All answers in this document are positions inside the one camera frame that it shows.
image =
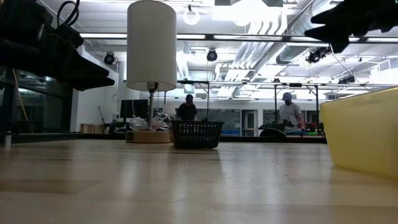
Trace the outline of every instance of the door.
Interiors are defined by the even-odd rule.
[[[246,137],[257,136],[257,111],[244,111],[244,130]]]

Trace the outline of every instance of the lamp base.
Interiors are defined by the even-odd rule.
[[[129,143],[170,143],[168,131],[128,131],[126,142]]]

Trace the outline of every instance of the black shirt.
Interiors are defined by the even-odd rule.
[[[183,103],[178,109],[178,116],[183,121],[195,120],[196,114],[198,114],[198,112],[197,112],[197,107],[194,104],[187,105],[186,103]]]

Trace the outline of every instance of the lamp shade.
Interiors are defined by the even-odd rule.
[[[168,115],[174,115],[175,114],[175,108],[173,105],[166,103],[163,105],[163,113],[168,114]]]
[[[128,88],[148,91],[148,83],[158,83],[158,91],[177,87],[176,14],[170,6],[153,0],[136,1],[127,10]]]

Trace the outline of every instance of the gray shirt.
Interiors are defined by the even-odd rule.
[[[294,125],[294,127],[286,127],[285,128],[286,133],[300,131],[297,126],[299,124],[299,120],[297,119],[297,117],[299,115],[302,115],[302,113],[300,107],[297,104],[292,103],[290,105],[282,105],[279,108],[279,114],[281,122],[283,122],[283,120],[286,119],[287,121],[290,121]]]

